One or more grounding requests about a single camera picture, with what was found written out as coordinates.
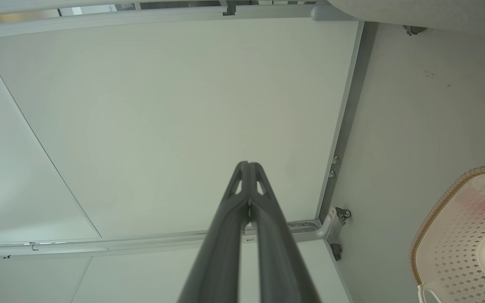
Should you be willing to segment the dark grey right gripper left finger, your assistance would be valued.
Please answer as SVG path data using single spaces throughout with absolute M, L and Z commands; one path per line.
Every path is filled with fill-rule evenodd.
M 241 237 L 250 221 L 250 164 L 237 164 L 214 215 L 179 303 L 236 303 Z

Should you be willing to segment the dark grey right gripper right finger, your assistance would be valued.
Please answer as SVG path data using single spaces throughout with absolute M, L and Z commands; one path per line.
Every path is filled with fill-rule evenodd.
M 256 228 L 262 303 L 321 299 L 263 167 L 250 163 L 250 220 Z

